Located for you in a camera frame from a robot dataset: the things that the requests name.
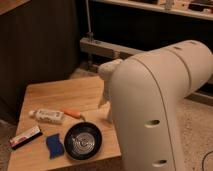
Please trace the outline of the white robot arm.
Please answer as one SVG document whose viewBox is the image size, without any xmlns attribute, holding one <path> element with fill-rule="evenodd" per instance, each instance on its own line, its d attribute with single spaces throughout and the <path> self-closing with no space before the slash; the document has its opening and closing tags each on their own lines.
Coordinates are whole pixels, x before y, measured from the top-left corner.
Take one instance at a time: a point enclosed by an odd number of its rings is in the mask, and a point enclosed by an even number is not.
<svg viewBox="0 0 213 171">
<path fill-rule="evenodd" d="M 185 171 L 177 105 L 213 75 L 213 53 L 186 40 L 99 66 L 126 171 Z"/>
</svg>

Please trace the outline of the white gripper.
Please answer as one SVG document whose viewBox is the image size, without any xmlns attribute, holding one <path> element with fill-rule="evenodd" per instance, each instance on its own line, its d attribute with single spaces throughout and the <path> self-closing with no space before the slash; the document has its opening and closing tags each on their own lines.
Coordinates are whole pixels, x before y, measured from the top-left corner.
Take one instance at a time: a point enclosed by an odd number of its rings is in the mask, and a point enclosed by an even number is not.
<svg viewBox="0 0 213 171">
<path fill-rule="evenodd" d="M 109 83 L 111 76 L 118 67 L 118 65 L 122 62 L 122 59 L 116 59 L 110 62 L 103 63 L 98 67 L 98 75 L 104 82 L 102 97 L 100 99 L 98 107 L 101 107 L 109 100 Z"/>
</svg>

